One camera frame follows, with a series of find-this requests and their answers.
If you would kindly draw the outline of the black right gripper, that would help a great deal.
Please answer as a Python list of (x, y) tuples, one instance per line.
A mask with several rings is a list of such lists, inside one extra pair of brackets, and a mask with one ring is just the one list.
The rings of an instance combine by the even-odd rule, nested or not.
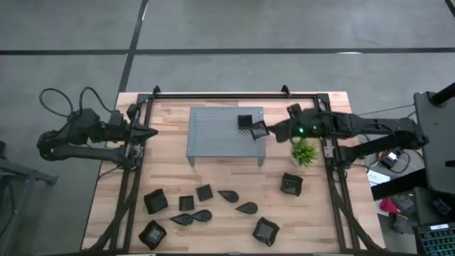
[(292, 104), (287, 107), (287, 112), (289, 114), (289, 118), (277, 122), (276, 124), (269, 125), (267, 128), (273, 134), (275, 134), (276, 141), (278, 143), (285, 142), (288, 139), (291, 139), (291, 130), (292, 130), (292, 122), (296, 118), (296, 116), (301, 112), (301, 107), (299, 104)]

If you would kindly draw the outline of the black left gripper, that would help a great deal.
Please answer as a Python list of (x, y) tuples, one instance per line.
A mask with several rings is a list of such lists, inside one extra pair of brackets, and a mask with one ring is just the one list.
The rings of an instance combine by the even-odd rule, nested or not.
[(156, 136), (158, 131), (151, 127), (139, 123), (139, 106), (138, 104), (131, 104), (127, 109), (127, 117), (124, 118), (124, 124), (121, 127), (112, 127), (105, 125), (105, 140), (109, 142), (127, 141), (132, 135), (133, 129), (141, 131), (134, 135), (134, 143), (140, 144), (147, 139)]

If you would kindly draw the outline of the large black pot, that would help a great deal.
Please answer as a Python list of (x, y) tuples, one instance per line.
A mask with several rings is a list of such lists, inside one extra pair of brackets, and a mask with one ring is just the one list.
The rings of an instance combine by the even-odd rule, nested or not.
[(161, 241), (166, 237), (166, 230), (155, 220), (147, 224), (145, 229), (139, 234), (139, 239), (150, 250), (155, 250)]
[(284, 173), (282, 176), (280, 191), (286, 194), (300, 196), (302, 183), (302, 177)]
[(271, 247), (276, 240), (277, 233), (279, 232), (280, 227), (264, 217), (261, 217), (256, 224), (256, 227), (252, 233), (252, 236), (264, 243), (265, 245)]
[(144, 196), (144, 204), (148, 214), (158, 213), (168, 207), (168, 201), (162, 188), (157, 189)]

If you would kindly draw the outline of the black teardrop plate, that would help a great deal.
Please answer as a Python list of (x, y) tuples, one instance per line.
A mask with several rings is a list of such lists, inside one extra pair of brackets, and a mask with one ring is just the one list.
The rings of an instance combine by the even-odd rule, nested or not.
[(235, 191), (218, 191), (218, 193), (229, 203), (236, 203), (239, 201), (239, 196)]
[(241, 213), (253, 215), (258, 211), (258, 206), (254, 202), (248, 202), (236, 207), (236, 210), (240, 211)]
[(191, 218), (193, 220), (197, 220), (199, 222), (203, 222), (203, 223), (206, 223), (208, 221), (210, 221), (213, 217), (213, 214), (209, 211), (209, 210), (200, 210), (194, 214), (191, 215)]
[(173, 221), (174, 223), (177, 223), (177, 224), (182, 225), (182, 226), (188, 226), (188, 225), (191, 225), (193, 223), (192, 216), (190, 214), (187, 214), (187, 213), (183, 213), (183, 214), (171, 217), (170, 220)]

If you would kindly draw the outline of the green plant in white pot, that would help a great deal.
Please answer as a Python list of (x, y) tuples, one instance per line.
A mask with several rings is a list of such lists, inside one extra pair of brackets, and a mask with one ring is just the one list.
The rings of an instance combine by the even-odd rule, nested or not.
[(293, 141), (291, 146), (291, 156), (300, 166), (310, 166), (316, 159), (319, 151), (307, 139)]

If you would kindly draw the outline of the grey perforated metal shelf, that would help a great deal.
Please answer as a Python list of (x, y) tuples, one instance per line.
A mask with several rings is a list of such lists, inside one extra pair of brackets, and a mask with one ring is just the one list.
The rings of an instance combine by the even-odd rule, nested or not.
[(191, 166), (199, 157), (256, 158), (262, 166), (266, 142), (255, 141), (249, 129), (240, 129), (237, 117), (250, 115), (254, 122), (264, 119), (261, 107), (191, 107), (186, 158)]

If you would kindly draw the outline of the white paper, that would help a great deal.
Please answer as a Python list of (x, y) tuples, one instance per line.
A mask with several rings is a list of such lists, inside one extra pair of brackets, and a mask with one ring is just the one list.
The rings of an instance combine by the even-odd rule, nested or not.
[(389, 176), (378, 173), (376, 171), (369, 170), (369, 172), (367, 172), (367, 176), (368, 176), (368, 181), (369, 181), (369, 184), (371, 187), (390, 181)]

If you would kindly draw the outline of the grey metal table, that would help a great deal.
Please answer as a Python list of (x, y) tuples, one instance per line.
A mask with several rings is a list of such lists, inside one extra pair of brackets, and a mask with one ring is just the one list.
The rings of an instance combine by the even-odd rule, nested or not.
[(12, 213), (5, 228), (0, 232), (0, 256), (9, 256), (35, 182), (43, 181), (53, 186), (56, 184), (58, 177), (15, 164), (6, 159), (0, 159), (0, 171), (11, 174), (9, 176), (10, 187), (10, 181), (12, 180), (24, 182), (22, 192), (17, 196), (13, 194), (11, 197)]

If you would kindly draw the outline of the black stand base bar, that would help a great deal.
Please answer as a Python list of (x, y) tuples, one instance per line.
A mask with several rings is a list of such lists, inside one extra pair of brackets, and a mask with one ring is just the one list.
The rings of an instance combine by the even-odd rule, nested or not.
[(399, 193), (411, 191), (415, 187), (427, 187), (425, 169), (420, 169), (390, 181), (379, 183), (373, 186), (371, 191), (373, 199), (377, 201)]

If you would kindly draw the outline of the red object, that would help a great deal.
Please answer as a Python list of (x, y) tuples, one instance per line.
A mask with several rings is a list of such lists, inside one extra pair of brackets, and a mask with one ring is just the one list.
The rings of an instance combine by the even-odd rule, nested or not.
[(379, 203), (379, 209), (380, 213), (386, 216), (389, 216), (389, 214), (394, 215), (400, 214), (400, 210), (398, 209), (398, 207), (389, 198), (381, 200), (381, 202)]

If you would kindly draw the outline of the dark grey bag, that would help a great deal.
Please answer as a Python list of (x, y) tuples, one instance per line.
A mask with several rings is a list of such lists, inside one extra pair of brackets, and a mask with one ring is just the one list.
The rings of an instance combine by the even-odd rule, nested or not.
[(405, 193), (393, 196), (391, 201), (399, 211), (398, 214), (394, 214), (392, 216), (391, 228), (396, 233), (412, 234), (412, 227), (417, 223), (417, 212), (414, 197)]

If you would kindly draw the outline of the black pole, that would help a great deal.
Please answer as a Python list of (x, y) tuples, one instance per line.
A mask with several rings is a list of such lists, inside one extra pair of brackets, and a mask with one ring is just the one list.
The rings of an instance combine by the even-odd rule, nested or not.
[(448, 100), (455, 97), (455, 82), (440, 90), (439, 92), (428, 92), (427, 97), (431, 104), (436, 107), (443, 107)]

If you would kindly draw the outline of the laptop with backlit keyboard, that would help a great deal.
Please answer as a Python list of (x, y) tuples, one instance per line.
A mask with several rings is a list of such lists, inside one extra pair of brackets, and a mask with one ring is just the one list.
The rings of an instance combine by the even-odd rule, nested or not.
[(455, 223), (415, 228), (417, 252), (425, 256), (455, 256)]

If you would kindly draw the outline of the black aluminium table frame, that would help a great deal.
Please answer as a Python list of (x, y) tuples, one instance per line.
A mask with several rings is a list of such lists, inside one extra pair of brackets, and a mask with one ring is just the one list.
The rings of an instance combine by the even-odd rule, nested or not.
[[(179, 99), (173, 93), (161, 94), (151, 108), (151, 126), (159, 133), (146, 143), (139, 194), (162, 188), (168, 207), (151, 215), (143, 198), (138, 198), (130, 251), (149, 252), (139, 240), (139, 234), (155, 220), (167, 232), (157, 253), (338, 252), (338, 233), (322, 156), (311, 166), (299, 168), (290, 159), (287, 143), (278, 144), (273, 137), (267, 137), (267, 157), (262, 166), (254, 158), (198, 158), (191, 166), (186, 158), (191, 107), (261, 107), (264, 120), (274, 124), (287, 118), (287, 107), (294, 103), (303, 108), (314, 106), (314, 101), (304, 92), (291, 98), (281, 92), (268, 93), (265, 97), (254, 92), (243, 99), (231, 93), (223, 93), (216, 99), (207, 95)], [(284, 173), (303, 178), (300, 196), (280, 191)], [(206, 184), (210, 184), (213, 197), (200, 202), (196, 189)], [(229, 203), (218, 191), (235, 191), (239, 201)], [(180, 211), (180, 196), (193, 196), (194, 209)], [(248, 202), (257, 204), (255, 214), (236, 210)], [(170, 220), (176, 215), (192, 215), (204, 209), (213, 214), (206, 223), (193, 220), (191, 225), (182, 226)], [(261, 217), (280, 227), (271, 247), (252, 236)]]

